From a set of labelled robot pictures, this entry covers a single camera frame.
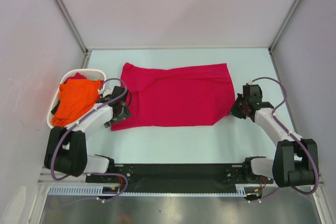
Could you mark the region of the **crimson red t-shirt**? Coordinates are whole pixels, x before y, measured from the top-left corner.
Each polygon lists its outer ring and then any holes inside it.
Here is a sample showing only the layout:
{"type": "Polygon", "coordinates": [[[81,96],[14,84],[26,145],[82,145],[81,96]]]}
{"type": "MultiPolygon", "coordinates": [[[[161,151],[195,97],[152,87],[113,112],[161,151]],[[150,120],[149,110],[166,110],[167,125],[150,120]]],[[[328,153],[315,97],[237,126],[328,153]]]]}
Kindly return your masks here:
{"type": "Polygon", "coordinates": [[[131,92],[131,116],[113,124],[113,131],[144,126],[211,126],[228,116],[235,102],[226,63],[167,70],[126,63],[121,80],[131,92]]]}

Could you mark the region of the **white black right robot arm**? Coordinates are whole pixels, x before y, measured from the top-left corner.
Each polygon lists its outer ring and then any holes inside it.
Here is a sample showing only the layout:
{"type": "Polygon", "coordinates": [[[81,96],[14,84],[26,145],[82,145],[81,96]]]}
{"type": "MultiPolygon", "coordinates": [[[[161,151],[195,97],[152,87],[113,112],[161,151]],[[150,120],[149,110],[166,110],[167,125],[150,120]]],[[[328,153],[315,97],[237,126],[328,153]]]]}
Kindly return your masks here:
{"type": "Polygon", "coordinates": [[[231,108],[231,115],[251,119],[267,134],[276,147],[274,158],[256,156],[245,159],[243,179],[254,183],[261,176],[271,178],[280,188],[318,186],[318,148],[312,139],[302,138],[277,117],[275,108],[263,101],[259,85],[247,83],[231,108]]]}

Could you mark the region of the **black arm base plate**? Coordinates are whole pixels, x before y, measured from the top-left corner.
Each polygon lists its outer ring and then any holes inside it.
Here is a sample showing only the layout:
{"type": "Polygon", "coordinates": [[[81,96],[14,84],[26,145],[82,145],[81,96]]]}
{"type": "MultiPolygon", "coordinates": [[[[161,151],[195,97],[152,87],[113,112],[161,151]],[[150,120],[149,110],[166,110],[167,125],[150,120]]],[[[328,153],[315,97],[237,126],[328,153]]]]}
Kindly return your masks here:
{"type": "Polygon", "coordinates": [[[221,194],[234,193],[236,185],[272,184],[271,178],[254,175],[247,165],[238,164],[113,164],[115,176],[90,175],[87,183],[118,183],[124,175],[128,193],[221,194]]]}

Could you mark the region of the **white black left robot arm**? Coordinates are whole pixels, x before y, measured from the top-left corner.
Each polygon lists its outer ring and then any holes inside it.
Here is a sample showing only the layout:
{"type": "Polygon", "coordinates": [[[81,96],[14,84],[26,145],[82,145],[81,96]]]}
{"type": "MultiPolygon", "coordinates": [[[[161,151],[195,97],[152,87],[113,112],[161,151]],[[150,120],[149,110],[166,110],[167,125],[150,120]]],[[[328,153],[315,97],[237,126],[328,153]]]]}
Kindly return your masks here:
{"type": "Polygon", "coordinates": [[[104,90],[93,108],[85,115],[66,126],[55,126],[51,129],[44,158],[44,166],[51,171],[54,180],[55,172],[65,176],[78,177],[84,173],[97,173],[105,182],[115,178],[116,169],[110,165],[112,159],[101,155],[89,155],[87,138],[99,127],[110,127],[131,116],[126,103],[130,92],[123,87],[115,86],[112,90],[104,90]]]}

